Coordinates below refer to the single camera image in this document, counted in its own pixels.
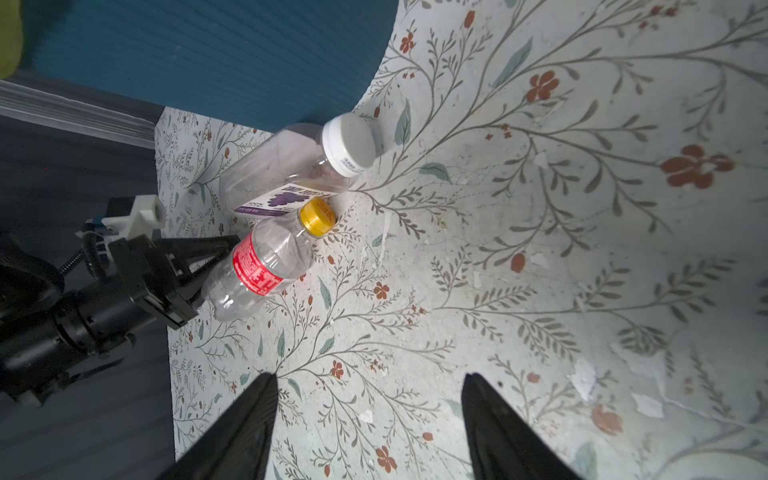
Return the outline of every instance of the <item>floral wallpaper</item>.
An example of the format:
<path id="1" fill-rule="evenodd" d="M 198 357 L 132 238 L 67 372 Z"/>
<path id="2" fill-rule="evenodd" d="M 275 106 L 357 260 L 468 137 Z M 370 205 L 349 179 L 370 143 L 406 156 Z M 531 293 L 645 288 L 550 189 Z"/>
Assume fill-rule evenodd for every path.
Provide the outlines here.
<path id="1" fill-rule="evenodd" d="M 311 270 L 169 332 L 177 455 L 269 371 L 269 476 L 472 478 L 480 372 L 589 480 L 766 478 L 766 10 L 405 0 Z M 268 137 L 167 109 L 164 234 L 246 232 L 218 177 Z"/>

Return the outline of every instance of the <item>bottle neck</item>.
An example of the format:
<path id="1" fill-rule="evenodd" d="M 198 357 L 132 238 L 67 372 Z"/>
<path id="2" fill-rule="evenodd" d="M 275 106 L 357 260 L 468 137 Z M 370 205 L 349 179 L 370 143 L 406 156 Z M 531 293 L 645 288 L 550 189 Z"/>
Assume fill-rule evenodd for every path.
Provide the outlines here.
<path id="1" fill-rule="evenodd" d="M 298 245 L 306 245 L 319 238 L 312 235 L 304 226 L 304 222 L 301 221 L 301 209 L 296 210 L 296 213 L 293 215 L 291 231 L 293 232 L 293 236 L 296 238 L 296 243 Z"/>

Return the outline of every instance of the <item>purple grape label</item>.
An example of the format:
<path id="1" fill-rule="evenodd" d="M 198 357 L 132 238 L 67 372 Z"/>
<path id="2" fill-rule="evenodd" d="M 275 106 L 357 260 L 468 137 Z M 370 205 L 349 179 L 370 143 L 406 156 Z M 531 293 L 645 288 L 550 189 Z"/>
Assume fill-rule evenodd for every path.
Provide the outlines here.
<path id="1" fill-rule="evenodd" d="M 296 202 L 303 202 L 305 200 L 309 200 L 309 197 L 306 195 L 296 195 L 292 192 L 282 192 L 281 194 L 277 194 L 272 199 L 270 199 L 267 205 L 270 207 L 279 207 L 280 205 L 294 204 Z"/>

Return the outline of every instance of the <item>empty plastic bottle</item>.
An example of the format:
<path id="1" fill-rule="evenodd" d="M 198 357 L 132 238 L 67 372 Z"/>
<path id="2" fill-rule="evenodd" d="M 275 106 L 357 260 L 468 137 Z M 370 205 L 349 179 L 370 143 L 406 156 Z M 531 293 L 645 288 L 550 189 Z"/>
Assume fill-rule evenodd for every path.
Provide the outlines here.
<path id="1" fill-rule="evenodd" d="M 203 295 L 222 322 L 251 317 L 265 299 L 306 273 L 312 243 L 336 225 L 336 214 L 320 198 L 301 210 L 265 220 L 211 270 Z"/>
<path id="2" fill-rule="evenodd" d="M 355 114 L 324 126 L 290 125 L 229 166 L 219 190 L 236 214 L 279 217 L 312 198 L 347 191 L 375 156 L 371 129 Z"/>

